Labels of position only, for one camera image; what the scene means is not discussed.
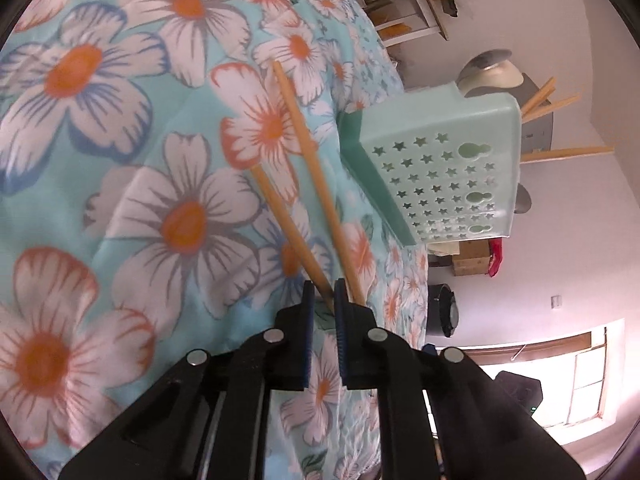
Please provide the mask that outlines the wooden chopstick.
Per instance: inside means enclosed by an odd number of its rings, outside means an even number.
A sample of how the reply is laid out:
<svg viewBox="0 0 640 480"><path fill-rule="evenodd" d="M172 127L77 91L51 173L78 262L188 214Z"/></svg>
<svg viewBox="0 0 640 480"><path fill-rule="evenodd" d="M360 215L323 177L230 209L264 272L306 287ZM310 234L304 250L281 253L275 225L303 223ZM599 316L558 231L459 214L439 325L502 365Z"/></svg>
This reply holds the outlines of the wooden chopstick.
<svg viewBox="0 0 640 480"><path fill-rule="evenodd" d="M332 286L322 272L320 264L316 258L314 258L314 255L305 242L303 235L300 234L293 219L288 215L288 208L286 208L285 202L271 184L268 174L266 174L265 170L262 169L262 166L255 165L250 167L250 173L262 191L262 196L264 196L264 199L269 205L284 236L292 246L292 251L299 260L299 263L307 272L312 284L314 284L314 287L318 290L318 293L322 297L326 306L331 312L333 312L334 304Z"/></svg>
<svg viewBox="0 0 640 480"><path fill-rule="evenodd" d="M328 224L338 260L340 260L346 278L346 284L352 295L352 301L360 304L360 306L364 306L366 304L366 296L364 296L362 287L360 286L359 276L352 262L352 257L350 256L349 246L342 229L340 218L338 218L332 195L326 183L326 177L320 165L316 144L314 144L314 139L307 127L305 117L297 104L292 82L288 79L288 76L286 76L280 62L273 61L271 66L274 76L277 78L286 108L290 113L300 152L306 162L312 184L314 185L318 200L326 217L326 223Z"/></svg>
<svg viewBox="0 0 640 480"><path fill-rule="evenodd" d="M521 107L521 116L525 117L529 113L536 110L538 106L541 106L542 102L548 99L555 90L555 78L550 77L535 93L534 95Z"/></svg>
<svg viewBox="0 0 640 480"><path fill-rule="evenodd" d="M562 148L562 150L551 150L536 153L523 154L521 164L532 164L533 162L555 162L579 157L589 157L597 155L609 155L615 152L612 146L590 146L589 148Z"/></svg>
<svg viewBox="0 0 640 480"><path fill-rule="evenodd" d="M533 110L530 110L527 114L522 117L522 123L527 124L528 122L532 122L533 120L539 119L541 117L550 115L554 112L557 112L561 108L570 106L580 100L582 96L580 94L574 94L574 96L569 96L568 98L552 102L547 105L537 106Z"/></svg>

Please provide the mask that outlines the black rice cooker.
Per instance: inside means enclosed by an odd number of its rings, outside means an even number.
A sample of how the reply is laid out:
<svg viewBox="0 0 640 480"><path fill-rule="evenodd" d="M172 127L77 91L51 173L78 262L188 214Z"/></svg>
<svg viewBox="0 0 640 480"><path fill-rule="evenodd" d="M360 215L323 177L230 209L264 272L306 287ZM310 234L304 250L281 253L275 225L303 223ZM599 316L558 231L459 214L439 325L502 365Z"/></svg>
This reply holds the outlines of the black rice cooker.
<svg viewBox="0 0 640 480"><path fill-rule="evenodd" d="M459 324L456 296L447 284L428 286L426 333L450 338Z"/></svg>

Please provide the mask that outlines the brown cardboard box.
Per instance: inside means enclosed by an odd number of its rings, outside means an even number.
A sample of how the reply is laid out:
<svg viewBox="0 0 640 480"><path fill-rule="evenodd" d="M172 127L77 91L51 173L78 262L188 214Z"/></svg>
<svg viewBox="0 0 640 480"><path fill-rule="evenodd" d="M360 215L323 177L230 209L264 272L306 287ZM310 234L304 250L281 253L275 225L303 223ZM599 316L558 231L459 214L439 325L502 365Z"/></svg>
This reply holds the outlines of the brown cardboard box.
<svg viewBox="0 0 640 480"><path fill-rule="evenodd" d="M459 243L459 253L451 257L454 276L488 273L491 251L488 240L467 240Z"/></svg>

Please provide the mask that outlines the mint green utensil basket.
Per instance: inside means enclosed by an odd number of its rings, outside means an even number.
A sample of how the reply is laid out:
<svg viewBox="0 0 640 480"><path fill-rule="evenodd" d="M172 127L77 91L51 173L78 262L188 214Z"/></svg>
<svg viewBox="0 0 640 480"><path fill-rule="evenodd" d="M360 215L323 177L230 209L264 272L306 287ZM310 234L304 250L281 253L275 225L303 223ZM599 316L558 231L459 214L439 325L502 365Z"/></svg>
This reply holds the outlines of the mint green utensil basket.
<svg viewBox="0 0 640 480"><path fill-rule="evenodd" d="M402 246L510 236L521 158L510 93L444 84L342 113L337 129L343 165Z"/></svg>

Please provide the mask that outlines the floral blue tablecloth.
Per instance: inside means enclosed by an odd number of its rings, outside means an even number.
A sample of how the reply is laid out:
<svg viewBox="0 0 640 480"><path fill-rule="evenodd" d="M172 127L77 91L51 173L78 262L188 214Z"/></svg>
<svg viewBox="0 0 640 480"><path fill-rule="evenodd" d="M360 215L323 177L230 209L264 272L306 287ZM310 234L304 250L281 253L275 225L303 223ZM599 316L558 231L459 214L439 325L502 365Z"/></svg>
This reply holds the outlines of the floral blue tablecloth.
<svg viewBox="0 0 640 480"><path fill-rule="evenodd" d="M424 343L427 254L344 169L337 118L402 92L356 0L32 0L1 51L1 411L49 479L194 348L342 272L273 65L317 144L378 324Z"/></svg>

